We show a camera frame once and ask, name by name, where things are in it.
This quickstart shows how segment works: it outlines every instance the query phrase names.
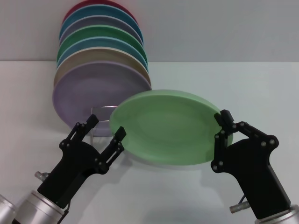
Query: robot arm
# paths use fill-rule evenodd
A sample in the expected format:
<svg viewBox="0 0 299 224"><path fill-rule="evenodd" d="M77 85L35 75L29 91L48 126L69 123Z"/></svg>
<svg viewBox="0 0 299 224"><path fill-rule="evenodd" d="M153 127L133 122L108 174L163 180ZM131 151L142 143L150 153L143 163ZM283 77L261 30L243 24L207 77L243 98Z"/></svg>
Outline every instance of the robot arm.
<svg viewBox="0 0 299 224"><path fill-rule="evenodd" d="M281 217L294 209L298 211L297 206L291 207L291 201L270 165L269 157L278 147L278 139L274 135L266 135L246 122L235 124L227 110L215 114L215 119L222 130L215 135L211 168L216 173L225 172L233 175L248 200L233 206L232 212L248 208L250 205L260 221L269 217L273 220L273 217ZM228 136L238 131L248 139L228 146ZM290 224L299 224L299 218L297 217L297 222Z"/></svg>
<svg viewBox="0 0 299 224"><path fill-rule="evenodd" d="M82 142L99 120L91 115L86 124L77 123L59 147L63 151L61 161L51 173L36 173L43 180L37 191L16 208L0 196L0 224L59 224L67 215L71 199L84 181L93 174L104 175L111 164L123 152L121 141L126 136L123 127L115 133L102 153Z"/></svg>

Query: green plate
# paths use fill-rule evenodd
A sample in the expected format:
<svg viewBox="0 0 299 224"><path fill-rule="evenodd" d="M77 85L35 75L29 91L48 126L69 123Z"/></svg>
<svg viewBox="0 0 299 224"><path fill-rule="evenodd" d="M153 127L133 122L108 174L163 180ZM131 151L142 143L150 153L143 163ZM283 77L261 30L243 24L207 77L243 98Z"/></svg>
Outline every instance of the green plate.
<svg viewBox="0 0 299 224"><path fill-rule="evenodd" d="M207 100L182 91L153 90L121 103L110 117L115 133L123 126L126 150L151 162L194 165L213 160L220 110Z"/></svg>
<svg viewBox="0 0 299 224"><path fill-rule="evenodd" d="M90 37L98 37L98 36L106 36L112 37L119 40L122 40L130 45L132 45L139 53L143 56L145 61L147 62L147 57L145 55L143 46L133 37L131 34L127 33L122 29L118 29L112 26L106 25L93 25L87 26L81 29L76 30L72 34L70 34L60 45L58 54L57 54L57 62L60 56L74 43L81 41Z"/></svg>

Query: stack of plates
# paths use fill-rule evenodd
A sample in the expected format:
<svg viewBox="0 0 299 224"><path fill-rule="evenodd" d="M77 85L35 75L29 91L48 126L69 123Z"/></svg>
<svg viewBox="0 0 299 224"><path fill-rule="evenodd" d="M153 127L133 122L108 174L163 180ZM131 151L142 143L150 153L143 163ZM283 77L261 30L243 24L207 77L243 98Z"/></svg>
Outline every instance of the stack of plates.
<svg viewBox="0 0 299 224"><path fill-rule="evenodd" d="M86 0L65 16L57 54L53 104L70 127L92 110L95 136L110 136L109 117L125 99L151 90L143 37L133 15L108 0Z"/></svg>

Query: light green plate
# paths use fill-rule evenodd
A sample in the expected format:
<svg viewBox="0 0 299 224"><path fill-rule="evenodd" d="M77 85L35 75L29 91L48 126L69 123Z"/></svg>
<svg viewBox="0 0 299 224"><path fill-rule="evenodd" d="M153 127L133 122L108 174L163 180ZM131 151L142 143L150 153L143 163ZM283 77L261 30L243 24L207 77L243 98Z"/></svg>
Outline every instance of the light green plate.
<svg viewBox="0 0 299 224"><path fill-rule="evenodd" d="M182 91L153 90L121 103L110 117L115 133L123 126L126 150L151 162L193 165L214 158L220 110L207 100Z"/></svg>

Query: silver metal cylinder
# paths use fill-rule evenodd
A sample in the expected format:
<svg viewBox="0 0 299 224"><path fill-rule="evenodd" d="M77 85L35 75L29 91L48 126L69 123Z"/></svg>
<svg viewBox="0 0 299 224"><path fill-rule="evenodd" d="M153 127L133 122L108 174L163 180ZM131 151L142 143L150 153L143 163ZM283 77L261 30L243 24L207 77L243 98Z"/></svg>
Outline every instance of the silver metal cylinder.
<svg viewBox="0 0 299 224"><path fill-rule="evenodd" d="M63 211L37 191L32 191L20 205L16 221L21 224L57 224Z"/></svg>
<svg viewBox="0 0 299 224"><path fill-rule="evenodd" d="M290 210L256 220L255 224L299 224L299 206L292 205Z"/></svg>
<svg viewBox="0 0 299 224"><path fill-rule="evenodd" d="M236 213L236 212L239 212L241 210L245 210L245 209L248 209L250 208L250 204L248 202L242 202L240 204L236 204L234 206L230 206L229 207L229 210L232 214Z"/></svg>
<svg viewBox="0 0 299 224"><path fill-rule="evenodd" d="M16 215L16 207L0 195L0 224L10 224Z"/></svg>

